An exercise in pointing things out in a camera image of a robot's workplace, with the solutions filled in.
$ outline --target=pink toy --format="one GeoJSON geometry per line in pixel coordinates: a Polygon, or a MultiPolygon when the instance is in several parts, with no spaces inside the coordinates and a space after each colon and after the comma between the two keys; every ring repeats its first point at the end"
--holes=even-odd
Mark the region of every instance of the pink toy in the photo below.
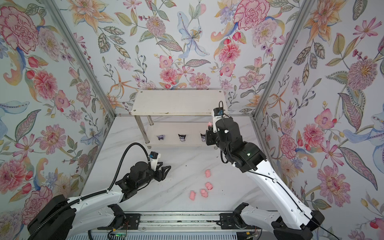
{"type": "Polygon", "coordinates": [[[213,186],[212,186],[212,184],[210,182],[207,182],[205,184],[205,186],[207,187],[208,190],[212,190],[212,188],[213,188],[213,186]]]}
{"type": "Polygon", "coordinates": [[[208,197],[208,192],[205,189],[201,189],[201,196],[208,197]]]}
{"type": "Polygon", "coordinates": [[[209,178],[211,176],[211,171],[209,170],[209,169],[207,169],[206,171],[205,171],[205,177],[206,178],[209,178]]]}
{"type": "Polygon", "coordinates": [[[189,199],[194,201],[195,200],[196,193],[194,191],[191,191],[191,194],[189,195],[189,199]]]}

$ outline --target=green leaf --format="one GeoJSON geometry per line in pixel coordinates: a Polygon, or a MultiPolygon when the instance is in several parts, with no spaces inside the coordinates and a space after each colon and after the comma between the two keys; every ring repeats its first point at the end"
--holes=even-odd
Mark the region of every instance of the green leaf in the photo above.
{"type": "Polygon", "coordinates": [[[285,6],[283,6],[283,7],[280,9],[279,13],[289,12],[289,11],[291,11],[292,9],[293,9],[293,6],[292,6],[292,5],[285,5],[285,6]]]}
{"type": "Polygon", "coordinates": [[[367,7],[368,0],[355,0],[352,8],[352,19],[357,20],[367,7]]]}
{"type": "Polygon", "coordinates": [[[293,13],[291,16],[289,16],[289,18],[287,19],[286,23],[287,24],[288,22],[292,21],[292,20],[295,20],[297,18],[297,15],[299,14],[299,12],[295,12],[293,13]]]}
{"type": "Polygon", "coordinates": [[[68,143],[68,147],[70,148],[74,148],[74,140],[68,135],[68,138],[67,138],[67,143],[68,143]]]}
{"type": "Polygon", "coordinates": [[[39,10],[38,5],[30,3],[30,4],[28,4],[28,6],[25,9],[25,13],[28,15],[35,15],[38,10],[39,10]]]}
{"type": "Polygon", "coordinates": [[[37,114],[40,111],[41,109],[30,112],[28,116],[16,126],[16,130],[15,130],[16,142],[18,142],[22,137],[27,135],[32,130],[36,122],[37,114]]]}
{"type": "Polygon", "coordinates": [[[169,7],[169,8],[176,6],[176,4],[174,2],[170,2],[170,1],[165,2],[164,5],[169,7]]]}
{"type": "Polygon", "coordinates": [[[313,203],[321,210],[330,208],[331,206],[323,199],[316,199],[313,203]]]}
{"type": "Polygon", "coordinates": [[[282,6],[287,5],[288,1],[287,0],[274,0],[273,2],[270,2],[269,4],[271,7],[280,8],[282,6]]]}
{"type": "Polygon", "coordinates": [[[335,80],[336,82],[341,84],[347,84],[348,83],[347,75],[348,75],[347,71],[338,71],[338,72],[332,73],[331,75],[326,76],[326,78],[335,80]]]}
{"type": "Polygon", "coordinates": [[[129,19],[129,17],[127,15],[125,15],[124,13],[115,13],[116,16],[119,18],[120,22],[126,26],[131,26],[132,25],[132,21],[129,19]]]}

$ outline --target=red tulip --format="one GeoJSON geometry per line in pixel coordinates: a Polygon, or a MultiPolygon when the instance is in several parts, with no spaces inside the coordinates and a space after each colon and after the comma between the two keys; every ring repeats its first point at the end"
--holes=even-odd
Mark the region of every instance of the red tulip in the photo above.
{"type": "Polygon", "coordinates": [[[29,57],[28,63],[31,66],[31,68],[38,68],[39,67],[39,61],[37,61],[37,59],[34,57],[29,57]]]}
{"type": "Polygon", "coordinates": [[[379,226],[378,226],[375,222],[370,222],[369,225],[370,225],[372,228],[379,228],[379,226]]]}
{"type": "Polygon", "coordinates": [[[33,71],[33,70],[29,70],[29,71],[26,73],[26,77],[27,77],[28,79],[32,79],[34,76],[35,76],[35,71],[33,71]]]}
{"type": "Polygon", "coordinates": [[[232,36],[232,39],[235,40],[235,41],[239,40],[240,38],[241,38],[241,33],[239,33],[239,32],[235,33],[232,36]]]}
{"type": "Polygon", "coordinates": [[[300,147],[302,147],[304,144],[303,144],[303,140],[302,139],[299,139],[297,140],[297,145],[299,145],[300,147]]]}
{"type": "Polygon", "coordinates": [[[31,177],[33,176],[33,171],[29,171],[27,174],[26,174],[26,176],[25,176],[25,180],[29,180],[29,179],[31,179],[31,177]]]}
{"type": "Polygon", "coordinates": [[[307,151],[309,152],[311,150],[311,146],[309,146],[308,144],[305,144],[305,149],[307,149],[307,151]]]}
{"type": "Polygon", "coordinates": [[[31,183],[27,183],[22,187],[22,194],[27,194],[31,191],[32,185],[31,183]]]}

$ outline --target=orange lily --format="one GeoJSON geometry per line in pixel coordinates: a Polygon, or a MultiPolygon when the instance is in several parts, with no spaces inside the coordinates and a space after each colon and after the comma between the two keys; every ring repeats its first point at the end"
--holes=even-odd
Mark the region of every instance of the orange lily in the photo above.
{"type": "Polygon", "coordinates": [[[124,95],[124,86],[129,87],[129,88],[133,88],[133,89],[136,89],[136,88],[126,85],[126,83],[128,83],[128,82],[130,82],[130,81],[122,82],[122,81],[121,81],[120,74],[119,74],[119,71],[118,71],[116,68],[115,68],[115,70],[116,70],[116,72],[118,73],[119,82],[116,83],[115,85],[112,85],[111,90],[109,91],[109,93],[111,93],[111,91],[112,91],[113,88],[115,88],[116,90],[120,88],[120,91],[122,91],[122,95],[121,95],[120,98],[122,98],[122,96],[124,95]]]}
{"type": "Polygon", "coordinates": [[[282,100],[281,97],[284,95],[285,90],[287,90],[287,87],[288,87],[288,84],[287,84],[287,86],[285,87],[284,91],[280,94],[280,96],[278,96],[277,94],[272,94],[271,96],[269,96],[269,97],[273,97],[273,100],[274,100],[274,102],[271,103],[271,105],[272,105],[272,104],[274,104],[274,105],[273,105],[272,107],[270,107],[270,108],[273,108],[273,107],[275,107],[277,104],[279,104],[279,105],[280,105],[280,112],[281,112],[282,115],[283,115],[283,111],[282,111],[282,109],[281,109],[281,102],[285,103],[285,101],[282,100]]]}

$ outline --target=blue lily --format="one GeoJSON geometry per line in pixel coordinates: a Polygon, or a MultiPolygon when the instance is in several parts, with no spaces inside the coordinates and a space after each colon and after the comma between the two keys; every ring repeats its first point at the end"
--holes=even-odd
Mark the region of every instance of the blue lily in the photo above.
{"type": "Polygon", "coordinates": [[[196,53],[200,56],[209,55],[208,52],[202,46],[197,45],[196,41],[199,41],[203,31],[201,26],[193,28],[190,33],[188,32],[189,20],[188,17],[183,12],[178,12],[177,16],[179,18],[179,24],[177,29],[181,33],[181,41],[187,44],[187,49],[184,53],[179,55],[179,58],[187,58],[189,56],[190,50],[195,50],[196,53]]]}
{"type": "Polygon", "coordinates": [[[376,146],[373,151],[373,162],[380,172],[384,173],[384,104],[383,112],[371,117],[373,129],[367,134],[355,134],[350,130],[344,130],[343,133],[351,143],[358,143],[369,140],[376,146]]]}

